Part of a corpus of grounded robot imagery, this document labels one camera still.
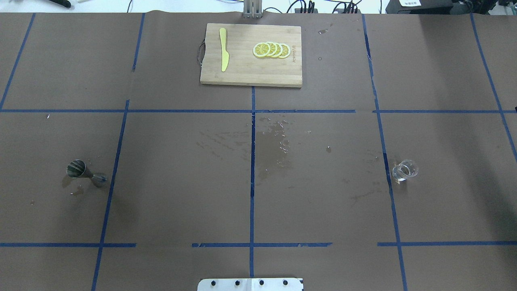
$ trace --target cutting board handle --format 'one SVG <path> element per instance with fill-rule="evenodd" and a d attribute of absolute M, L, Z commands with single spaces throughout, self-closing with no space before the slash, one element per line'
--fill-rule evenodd
<path fill-rule="evenodd" d="M 205 51 L 206 51 L 206 44 L 205 39 L 203 39 L 203 42 L 199 45 L 199 48 L 197 49 L 197 62 L 199 63 L 199 66 L 203 66 L 203 59 L 205 58 L 205 54 L 203 52 L 203 58 L 201 58 L 201 47 L 205 45 Z"/>

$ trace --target clear glass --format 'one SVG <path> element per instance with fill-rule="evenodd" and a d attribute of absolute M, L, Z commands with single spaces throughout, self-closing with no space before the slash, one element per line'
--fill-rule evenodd
<path fill-rule="evenodd" d="M 418 174 L 418 166 L 415 161 L 405 159 L 393 168 L 391 174 L 395 180 L 405 181 L 407 178 L 414 177 Z"/>

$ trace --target knife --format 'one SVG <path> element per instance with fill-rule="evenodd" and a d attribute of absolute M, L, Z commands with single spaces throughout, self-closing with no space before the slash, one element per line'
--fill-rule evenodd
<path fill-rule="evenodd" d="M 221 58 L 221 71 L 226 71 L 226 68 L 228 67 L 228 62 L 230 61 L 230 54 L 226 51 L 226 29 L 220 28 L 219 29 L 219 36 L 221 37 L 221 52 L 222 52 L 222 58 Z"/>

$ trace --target white label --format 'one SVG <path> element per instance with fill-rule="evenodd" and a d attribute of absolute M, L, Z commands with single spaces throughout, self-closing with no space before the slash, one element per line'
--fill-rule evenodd
<path fill-rule="evenodd" d="M 399 0 L 399 2 L 403 7 L 422 6 L 422 4 L 420 4 L 420 0 Z"/>

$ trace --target blue line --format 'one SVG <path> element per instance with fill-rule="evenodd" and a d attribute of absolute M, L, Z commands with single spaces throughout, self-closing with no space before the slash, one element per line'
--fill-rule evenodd
<path fill-rule="evenodd" d="M 251 110 L 216 109 L 130 109 L 130 113 L 251 113 Z"/>
<path fill-rule="evenodd" d="M 515 150 L 515 144 L 513 143 L 512 135 L 510 134 L 510 130 L 508 129 L 508 124 L 506 123 L 506 118 L 503 113 L 503 107 L 501 106 L 501 102 L 499 101 L 499 96 L 497 96 L 497 91 L 495 90 L 494 82 L 492 81 L 492 75 L 490 74 L 490 70 L 488 69 L 488 65 L 486 64 L 486 60 L 484 58 L 483 49 L 481 47 L 481 42 L 479 41 L 478 31 L 476 30 L 476 22 L 474 21 L 474 14 L 470 14 L 470 22 L 472 23 L 472 29 L 474 30 L 474 36 L 476 37 L 476 43 L 478 44 L 479 54 L 481 55 L 481 59 L 483 60 L 483 66 L 485 67 L 486 75 L 488 76 L 488 81 L 490 82 L 490 87 L 492 87 L 492 93 L 494 93 L 495 102 L 497 103 L 497 107 L 499 108 L 499 113 L 501 114 L 501 119 L 503 120 L 503 125 L 505 126 L 506 135 L 508 136 L 508 140 L 510 141 L 510 146 L 512 147 L 513 157 L 517 162 L 517 151 Z"/>
<path fill-rule="evenodd" d="M 327 248 L 331 242 L 256 242 L 254 248 Z M 193 248 L 249 248 L 247 242 L 193 243 Z"/>
<path fill-rule="evenodd" d="M 260 109 L 255 110 L 257 113 L 356 113 L 355 110 L 341 109 L 341 110 L 300 110 L 300 109 Z"/>
<path fill-rule="evenodd" d="M 124 109 L 1 109 L 0 112 L 43 112 L 43 113 L 122 113 Z"/>
<path fill-rule="evenodd" d="M 129 100 L 126 101 L 124 109 L 124 117 L 122 118 L 122 126 L 120 127 L 120 135 L 118 136 L 117 153 L 115 155 L 115 163 L 113 165 L 113 173 L 111 175 L 110 192 L 108 194 L 108 203 L 106 204 L 106 212 L 104 213 L 104 222 L 102 224 L 102 232 L 100 235 L 99 252 L 97 253 L 97 263 L 95 265 L 94 279 L 92 282 L 92 291 L 97 286 L 97 277 L 99 276 L 100 261 L 102 257 L 102 248 L 104 247 L 104 238 L 106 237 L 106 228 L 108 227 L 108 218 L 110 216 L 111 199 L 113 197 L 113 188 L 115 187 L 115 177 L 118 170 L 118 159 L 120 158 L 120 150 L 122 149 L 122 139 L 124 138 L 124 130 L 126 129 L 126 118 L 128 116 Z"/>
<path fill-rule="evenodd" d="M 98 248 L 99 243 L 73 242 L 2 242 L 0 248 Z M 135 248 L 136 243 L 107 243 L 105 248 Z"/>
<path fill-rule="evenodd" d="M 378 242 L 377 246 L 517 245 L 517 241 L 412 241 Z"/>
<path fill-rule="evenodd" d="M 366 51 L 368 54 L 368 66 L 370 68 L 370 79 L 372 81 L 373 95 L 375 96 L 375 110 L 377 111 L 377 123 L 379 125 L 379 133 L 381 135 L 381 145 L 382 145 L 383 157 L 384 157 L 384 168 L 386 171 L 386 180 L 388 182 L 389 195 L 390 195 L 390 199 L 391 199 L 391 214 L 393 216 L 393 226 L 395 229 L 395 238 L 397 240 L 397 243 L 400 243 L 399 223 L 397 220 L 397 211 L 395 208 L 395 198 L 393 197 L 393 188 L 391 185 L 391 175 L 390 175 L 390 169 L 389 169 L 389 164 L 388 164 L 388 156 L 386 155 L 386 144 L 384 142 L 383 124 L 381 121 L 381 114 L 379 113 L 380 108 L 379 108 L 379 100 L 377 98 L 377 89 L 375 88 L 375 83 L 373 81 L 373 64 L 372 64 L 372 56 L 370 53 L 370 43 L 368 42 L 366 19 L 364 18 L 364 14 L 361 16 L 362 16 L 362 27 L 364 30 L 364 41 L 366 43 Z M 402 247 L 400 245 L 398 245 L 397 250 L 399 253 L 399 264 L 400 264 L 400 274 L 402 277 L 402 286 L 404 288 L 404 291 L 407 291 L 406 270 L 404 267 L 404 258 L 402 256 Z"/>
<path fill-rule="evenodd" d="M 373 110 L 373 113 L 499 113 L 499 110 Z"/>
<path fill-rule="evenodd" d="M 138 31 L 138 40 L 136 41 L 136 49 L 134 51 L 134 61 L 132 71 L 136 69 L 136 60 L 138 59 L 138 51 L 140 50 L 140 40 L 142 39 L 142 29 L 144 28 L 145 13 L 142 13 L 142 19 L 140 20 L 140 31 Z"/>
<path fill-rule="evenodd" d="M 27 31 L 25 32 L 25 37 L 23 38 L 22 45 L 20 47 L 20 50 L 18 51 L 18 56 L 16 57 L 16 60 L 14 61 L 14 65 L 11 70 L 11 75 L 9 76 L 9 80 L 7 81 L 7 85 L 5 86 L 4 95 L 2 96 L 2 101 L 0 101 L 0 109 L 4 107 L 5 98 L 7 97 L 7 92 L 9 92 L 9 87 L 11 86 L 12 78 L 14 77 L 14 72 L 16 71 L 16 67 L 18 66 L 18 62 L 20 61 L 20 58 L 22 56 L 23 48 L 25 47 L 25 43 L 27 42 L 27 38 L 29 37 L 29 32 L 31 31 L 32 24 L 34 23 L 34 17 L 36 17 L 36 14 L 33 13 L 31 17 L 31 21 L 29 22 L 29 26 L 27 27 Z"/>
<path fill-rule="evenodd" d="M 254 277 L 255 243 L 255 86 L 251 87 L 250 278 Z"/>

